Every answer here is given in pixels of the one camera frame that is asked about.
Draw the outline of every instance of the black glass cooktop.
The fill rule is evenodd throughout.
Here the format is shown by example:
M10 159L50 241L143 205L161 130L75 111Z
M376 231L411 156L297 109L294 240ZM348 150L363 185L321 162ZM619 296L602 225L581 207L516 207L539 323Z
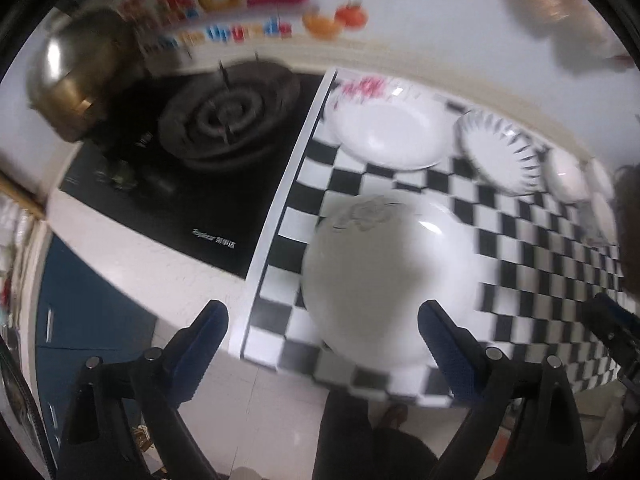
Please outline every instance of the black glass cooktop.
M118 113L84 142L60 189L140 234L245 278L322 76L296 74L300 94L295 104L253 144L252 152L239 150L239 164L233 157L222 156L207 158L205 168L200 161L191 164L169 153L158 133L158 119L167 103L174 103L182 90L198 86L195 81L202 77L150 79L129 88L114 107ZM253 118L255 112L243 107L245 102L253 106L254 97L235 89L233 94L238 95L239 104L229 104L228 96L218 98L217 102L225 101L223 105L215 99L206 104L218 106L217 114L233 117L234 124L249 120L248 114ZM238 136L231 128L222 135ZM198 156L198 150L190 149L191 155Z

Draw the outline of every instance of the white wall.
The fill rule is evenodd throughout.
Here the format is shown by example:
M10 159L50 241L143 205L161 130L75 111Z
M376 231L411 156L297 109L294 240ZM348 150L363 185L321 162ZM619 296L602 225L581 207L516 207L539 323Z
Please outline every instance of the white wall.
M30 35L0 82L0 168L32 192L47 187L51 165L70 146L28 106L26 70L46 36L47 19Z
M370 40L419 50L537 105L610 168L640 163L640 73L587 53L566 28L548 36L506 0L367 0Z

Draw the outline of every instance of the floor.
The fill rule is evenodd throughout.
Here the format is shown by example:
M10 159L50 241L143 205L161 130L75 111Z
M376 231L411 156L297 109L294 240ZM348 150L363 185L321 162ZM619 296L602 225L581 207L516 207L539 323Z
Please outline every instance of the floor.
M153 346L164 347L174 332L159 322ZM327 393L307 378L276 375L219 352L179 411L219 473L244 466L270 480L309 480ZM385 409L372 404L371 420ZM465 415L463 408L415 408L402 430L440 455Z

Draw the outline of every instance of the pot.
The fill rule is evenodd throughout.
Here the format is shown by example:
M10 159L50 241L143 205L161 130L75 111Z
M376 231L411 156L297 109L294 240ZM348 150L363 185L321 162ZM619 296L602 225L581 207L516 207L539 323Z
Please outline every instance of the pot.
M56 133L75 142L107 117L114 95L144 76L133 26L97 9L47 38L29 68L27 94Z

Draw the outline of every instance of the cabinet door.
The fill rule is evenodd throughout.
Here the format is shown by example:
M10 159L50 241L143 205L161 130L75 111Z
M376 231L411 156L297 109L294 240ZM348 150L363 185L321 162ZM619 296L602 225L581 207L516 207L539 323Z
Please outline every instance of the cabinet door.
M76 393L78 373L86 360L94 355L108 364L131 361L139 357L140 352L36 347L40 409L54 456L58 455L69 403ZM130 426L140 423L140 409L134 402L126 402L125 410Z
M144 349L151 342L155 323L156 316L122 294L58 237L53 237L38 299L37 345Z

